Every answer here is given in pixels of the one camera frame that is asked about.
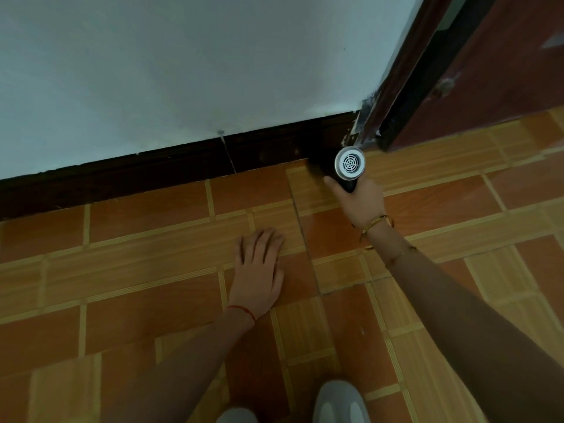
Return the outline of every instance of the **hand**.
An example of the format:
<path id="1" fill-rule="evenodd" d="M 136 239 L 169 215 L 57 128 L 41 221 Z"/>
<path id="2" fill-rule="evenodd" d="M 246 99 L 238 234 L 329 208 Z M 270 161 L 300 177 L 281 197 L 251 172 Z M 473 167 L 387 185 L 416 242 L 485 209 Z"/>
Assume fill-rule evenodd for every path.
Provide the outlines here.
<path id="1" fill-rule="evenodd" d="M 235 280 L 228 306 L 243 306 L 256 319 L 269 311 L 280 295 L 284 280 L 284 273 L 276 267 L 283 242 L 284 236 L 276 234 L 272 228 L 255 232 L 245 247 L 243 238 L 237 239 Z"/>
<path id="2" fill-rule="evenodd" d="M 386 215 L 384 188 L 370 178 L 361 175 L 352 193 L 343 190 L 331 177 L 325 177 L 323 180 L 339 200 L 343 212 L 355 227 L 364 228 L 377 216 Z"/>

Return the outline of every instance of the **tiled floor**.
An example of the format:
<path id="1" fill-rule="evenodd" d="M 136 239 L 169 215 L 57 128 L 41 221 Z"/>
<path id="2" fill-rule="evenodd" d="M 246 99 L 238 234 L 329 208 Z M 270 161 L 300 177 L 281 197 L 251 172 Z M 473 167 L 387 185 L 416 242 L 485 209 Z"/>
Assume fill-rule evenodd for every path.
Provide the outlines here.
<path id="1" fill-rule="evenodd" d="M 397 228 L 564 363 L 564 108 L 367 154 Z M 308 421 L 345 377 L 374 423 L 483 422 L 376 253 L 302 162 L 0 224 L 0 421 L 93 421 L 226 305 L 240 234 L 286 235 L 276 307 L 192 422 Z"/>

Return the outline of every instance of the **red wooden door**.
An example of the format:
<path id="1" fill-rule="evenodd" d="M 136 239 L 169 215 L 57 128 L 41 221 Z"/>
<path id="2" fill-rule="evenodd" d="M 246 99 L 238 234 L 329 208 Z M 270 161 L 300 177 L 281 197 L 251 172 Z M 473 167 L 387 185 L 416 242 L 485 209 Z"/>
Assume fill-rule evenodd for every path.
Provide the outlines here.
<path id="1" fill-rule="evenodd" d="M 391 148 L 564 104 L 564 0 L 497 0 Z"/>

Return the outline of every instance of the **baseboard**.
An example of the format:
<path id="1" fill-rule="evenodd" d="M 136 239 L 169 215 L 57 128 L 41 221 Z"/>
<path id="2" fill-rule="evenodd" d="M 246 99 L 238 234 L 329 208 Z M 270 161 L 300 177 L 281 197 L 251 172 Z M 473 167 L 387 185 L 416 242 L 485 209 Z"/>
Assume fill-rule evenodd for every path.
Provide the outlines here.
<path id="1" fill-rule="evenodd" d="M 343 113 L 0 180 L 0 220 L 221 177 L 305 158 L 340 145 L 355 121 Z"/>

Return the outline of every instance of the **gold bracelet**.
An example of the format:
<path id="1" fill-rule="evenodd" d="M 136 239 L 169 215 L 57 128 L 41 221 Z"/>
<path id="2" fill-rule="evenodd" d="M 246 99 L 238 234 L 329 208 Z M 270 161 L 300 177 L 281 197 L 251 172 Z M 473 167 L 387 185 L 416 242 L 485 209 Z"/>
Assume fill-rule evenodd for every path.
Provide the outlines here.
<path id="1" fill-rule="evenodd" d="M 416 250 L 417 250 L 417 247 L 416 247 L 416 246 L 410 246 L 409 248 L 407 248 L 407 251 L 402 252 L 402 253 L 399 254 L 398 256 L 395 256 L 395 257 L 391 258 L 390 262 L 387 263 L 387 264 L 385 264 L 386 269 L 387 269 L 387 270 L 390 270 L 391 266 L 393 266 L 393 265 L 396 263 L 396 261 L 398 260 L 399 257 L 404 256 L 404 255 L 407 254 L 408 252 L 416 251 Z"/>
<path id="2" fill-rule="evenodd" d="M 394 226 L 394 220 L 390 221 L 390 218 L 387 215 L 380 215 L 377 216 L 375 219 L 373 219 L 372 221 L 370 221 L 368 223 L 368 225 L 364 228 L 364 230 L 362 231 L 362 233 L 360 234 L 360 237 L 358 238 L 358 241 L 361 242 L 362 238 L 366 235 L 366 233 L 368 232 L 368 230 L 370 230 L 372 227 L 374 227 L 375 225 L 377 225 L 377 223 L 379 223 L 381 220 L 385 219 L 389 225 L 391 225 L 391 227 Z"/>

